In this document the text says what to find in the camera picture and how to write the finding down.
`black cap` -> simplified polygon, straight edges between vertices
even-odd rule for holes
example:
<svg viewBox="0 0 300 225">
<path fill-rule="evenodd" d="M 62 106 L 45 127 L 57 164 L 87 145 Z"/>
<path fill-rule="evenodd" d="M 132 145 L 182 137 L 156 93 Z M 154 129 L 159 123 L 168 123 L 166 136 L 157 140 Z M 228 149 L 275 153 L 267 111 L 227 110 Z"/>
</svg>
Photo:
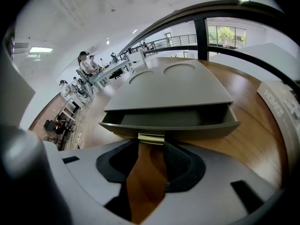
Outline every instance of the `black cap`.
<svg viewBox="0 0 300 225">
<path fill-rule="evenodd" d="M 67 84 L 67 81 L 66 80 L 61 80 L 60 81 L 60 86 L 61 86 L 62 83 L 66 83 Z"/>
<path fill-rule="evenodd" d="M 82 51 L 82 52 L 80 52 L 79 56 L 82 56 L 82 55 L 89 55 L 89 53 L 86 53 L 85 51 Z"/>
</svg>

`black rubber pad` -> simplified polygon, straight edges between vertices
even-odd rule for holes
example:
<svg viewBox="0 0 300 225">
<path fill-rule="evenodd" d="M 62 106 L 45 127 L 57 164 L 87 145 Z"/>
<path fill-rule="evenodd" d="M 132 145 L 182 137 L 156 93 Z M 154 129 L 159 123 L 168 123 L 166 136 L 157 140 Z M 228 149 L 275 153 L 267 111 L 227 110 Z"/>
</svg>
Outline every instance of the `black rubber pad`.
<svg viewBox="0 0 300 225">
<path fill-rule="evenodd" d="M 195 186 L 205 174 L 206 166 L 198 155 L 165 141 L 164 160 L 169 183 L 166 193 L 183 192 Z"/>
<path fill-rule="evenodd" d="M 124 145 L 102 154 L 96 160 L 97 170 L 109 182 L 125 182 L 137 161 L 138 145 L 138 140 L 133 139 Z"/>
</svg>

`window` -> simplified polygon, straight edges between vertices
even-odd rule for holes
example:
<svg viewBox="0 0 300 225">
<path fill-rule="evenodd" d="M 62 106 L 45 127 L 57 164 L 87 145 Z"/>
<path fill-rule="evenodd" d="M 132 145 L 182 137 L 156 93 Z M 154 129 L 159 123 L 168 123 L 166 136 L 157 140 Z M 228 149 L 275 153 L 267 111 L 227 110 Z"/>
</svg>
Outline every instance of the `window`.
<svg viewBox="0 0 300 225">
<path fill-rule="evenodd" d="M 208 26 L 208 35 L 210 43 L 217 44 L 217 27 Z"/>
<path fill-rule="evenodd" d="M 246 46 L 246 29 L 236 28 L 236 45 L 235 47 L 245 47 Z"/>
<path fill-rule="evenodd" d="M 210 44 L 230 48 L 246 47 L 246 29 L 227 26 L 208 26 L 208 34 Z"/>
<path fill-rule="evenodd" d="M 217 26 L 217 43 L 235 47 L 235 28 Z"/>
</svg>

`white table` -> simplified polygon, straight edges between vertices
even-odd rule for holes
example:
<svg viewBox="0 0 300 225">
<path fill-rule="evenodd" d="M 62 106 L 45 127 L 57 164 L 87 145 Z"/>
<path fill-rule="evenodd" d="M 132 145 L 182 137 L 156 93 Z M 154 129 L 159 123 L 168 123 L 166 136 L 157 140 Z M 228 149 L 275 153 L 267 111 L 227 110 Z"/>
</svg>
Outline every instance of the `white table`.
<svg viewBox="0 0 300 225">
<path fill-rule="evenodd" d="M 105 70 L 103 70 L 96 78 L 95 80 L 93 81 L 94 83 L 97 83 L 97 85 L 103 89 L 104 87 L 102 86 L 101 84 L 101 80 L 102 79 L 105 79 L 107 76 L 109 76 L 111 73 L 117 71 L 118 69 L 126 66 L 128 64 L 128 60 L 122 60 L 122 61 L 119 61 L 115 64 L 112 64 L 111 66 L 109 66 L 108 68 L 106 68 Z"/>
<path fill-rule="evenodd" d="M 72 115 L 74 115 L 74 113 L 67 107 L 67 105 L 68 104 L 70 104 L 70 105 L 72 105 L 74 108 L 75 108 L 75 106 L 72 104 L 72 99 L 70 98 L 68 101 L 67 101 L 67 103 L 63 106 L 63 108 L 60 110 L 60 112 L 59 112 L 59 116 L 63 113 L 63 114 L 65 114 L 69 119 L 71 119 L 73 122 L 76 122 L 76 120 L 74 119 L 74 118 L 72 118 L 66 111 L 65 111 L 65 109 L 68 109 L 68 111 L 72 114 Z"/>
</svg>

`metal railing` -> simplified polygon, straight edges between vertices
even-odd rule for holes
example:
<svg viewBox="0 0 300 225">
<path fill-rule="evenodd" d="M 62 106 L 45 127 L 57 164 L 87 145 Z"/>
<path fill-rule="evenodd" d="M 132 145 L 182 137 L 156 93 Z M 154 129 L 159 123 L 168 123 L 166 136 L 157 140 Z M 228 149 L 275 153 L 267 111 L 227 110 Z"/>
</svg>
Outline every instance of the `metal railing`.
<svg viewBox="0 0 300 225">
<path fill-rule="evenodd" d="M 151 53 L 151 50 L 156 50 L 160 48 L 166 48 L 166 47 L 177 47 L 177 46 L 186 46 L 186 45 L 195 45 L 197 43 L 196 40 L 196 34 L 188 34 L 188 35 L 180 35 L 180 36 L 174 36 L 174 37 L 166 37 L 163 39 L 155 40 L 152 42 L 148 42 L 145 44 L 141 44 L 140 46 L 131 48 L 131 53 L 137 52 L 139 49 L 142 49 L 142 51 L 145 54 L 145 58 L 152 56 L 154 54 L 157 54 L 157 52 Z M 128 53 L 124 52 L 120 55 L 120 58 L 122 60 L 125 60 L 128 58 Z"/>
</svg>

